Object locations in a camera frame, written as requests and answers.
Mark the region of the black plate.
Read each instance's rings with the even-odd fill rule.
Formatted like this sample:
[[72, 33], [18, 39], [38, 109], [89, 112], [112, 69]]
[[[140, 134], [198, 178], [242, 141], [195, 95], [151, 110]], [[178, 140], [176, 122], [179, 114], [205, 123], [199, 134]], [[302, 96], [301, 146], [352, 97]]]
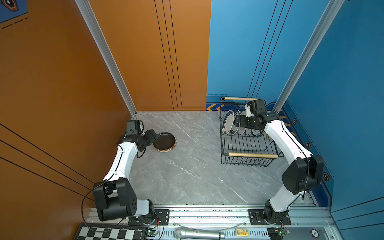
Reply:
[[153, 146], [159, 146], [160, 148], [169, 148], [177, 144], [176, 137], [171, 133], [160, 133], [159, 138], [153, 143]]

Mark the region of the black wire dish rack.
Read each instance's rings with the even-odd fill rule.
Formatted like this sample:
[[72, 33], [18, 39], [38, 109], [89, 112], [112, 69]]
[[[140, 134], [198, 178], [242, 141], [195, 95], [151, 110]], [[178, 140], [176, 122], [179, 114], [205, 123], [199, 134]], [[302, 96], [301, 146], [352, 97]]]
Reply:
[[240, 116], [246, 115], [246, 102], [222, 97], [220, 111], [221, 164], [267, 167], [284, 154], [263, 130], [243, 127]]

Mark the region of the cream plate red characters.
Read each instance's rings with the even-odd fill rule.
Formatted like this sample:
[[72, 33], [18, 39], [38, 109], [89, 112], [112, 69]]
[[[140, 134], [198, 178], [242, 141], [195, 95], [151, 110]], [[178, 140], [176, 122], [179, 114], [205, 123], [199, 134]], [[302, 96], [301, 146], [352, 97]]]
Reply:
[[169, 148], [160, 148], [159, 146], [155, 146], [156, 150], [158, 150], [159, 152], [163, 152], [163, 153], [166, 153], [166, 152], [169, 152], [171, 151], [172, 149], [175, 148], [176, 145], [173, 145], [172, 147], [169, 147]]

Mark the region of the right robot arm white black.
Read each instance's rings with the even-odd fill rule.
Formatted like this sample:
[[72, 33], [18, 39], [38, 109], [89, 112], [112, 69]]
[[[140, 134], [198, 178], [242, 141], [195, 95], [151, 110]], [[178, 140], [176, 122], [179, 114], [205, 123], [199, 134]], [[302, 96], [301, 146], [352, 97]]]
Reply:
[[262, 130], [284, 154], [288, 168], [282, 175], [283, 185], [264, 208], [265, 221], [274, 225], [289, 212], [290, 206], [321, 183], [324, 159], [308, 151], [287, 129], [277, 113], [248, 114], [235, 117], [236, 127]]

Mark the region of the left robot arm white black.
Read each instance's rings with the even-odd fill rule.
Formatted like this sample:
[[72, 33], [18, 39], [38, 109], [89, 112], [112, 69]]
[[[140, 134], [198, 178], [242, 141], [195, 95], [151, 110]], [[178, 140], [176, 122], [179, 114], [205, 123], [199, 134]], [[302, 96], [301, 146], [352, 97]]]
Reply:
[[144, 225], [156, 219], [153, 202], [138, 199], [129, 182], [129, 175], [139, 152], [145, 152], [158, 139], [152, 129], [144, 133], [126, 131], [117, 144], [117, 154], [107, 175], [100, 183], [95, 183], [90, 191], [93, 194], [98, 218], [102, 222], [116, 219], [137, 218]]

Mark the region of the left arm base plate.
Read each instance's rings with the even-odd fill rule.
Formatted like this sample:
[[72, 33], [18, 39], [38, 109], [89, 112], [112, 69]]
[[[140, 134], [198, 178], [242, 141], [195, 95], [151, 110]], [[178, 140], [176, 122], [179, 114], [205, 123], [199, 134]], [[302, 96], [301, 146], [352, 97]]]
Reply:
[[148, 215], [129, 218], [129, 226], [155, 226], [158, 223], [160, 226], [167, 226], [170, 219], [169, 209], [155, 209]]

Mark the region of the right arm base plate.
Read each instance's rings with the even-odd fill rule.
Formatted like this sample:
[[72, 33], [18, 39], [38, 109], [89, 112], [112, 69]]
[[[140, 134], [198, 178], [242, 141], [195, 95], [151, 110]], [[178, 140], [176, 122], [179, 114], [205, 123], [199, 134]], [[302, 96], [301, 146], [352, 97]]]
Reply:
[[288, 211], [276, 213], [274, 211], [262, 209], [248, 210], [251, 225], [291, 225], [291, 218]]

